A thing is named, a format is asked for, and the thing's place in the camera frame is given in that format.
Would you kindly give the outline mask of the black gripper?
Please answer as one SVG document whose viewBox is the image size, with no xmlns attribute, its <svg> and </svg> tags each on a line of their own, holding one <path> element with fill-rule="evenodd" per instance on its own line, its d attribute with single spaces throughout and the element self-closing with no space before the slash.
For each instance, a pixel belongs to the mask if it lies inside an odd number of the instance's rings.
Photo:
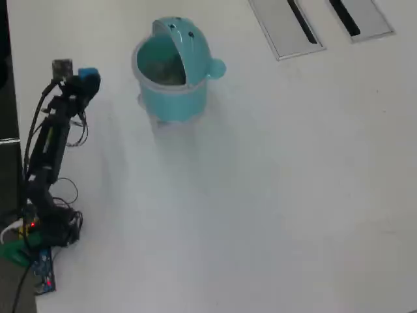
<svg viewBox="0 0 417 313">
<path fill-rule="evenodd" d="M 67 118 L 82 117 L 91 98 L 100 89 L 101 77 L 99 74 L 89 74 L 82 80 L 79 76 L 71 76 L 66 85 L 60 85 L 60 95 L 55 95 L 48 104 L 48 113 L 58 113 Z"/>
</svg>

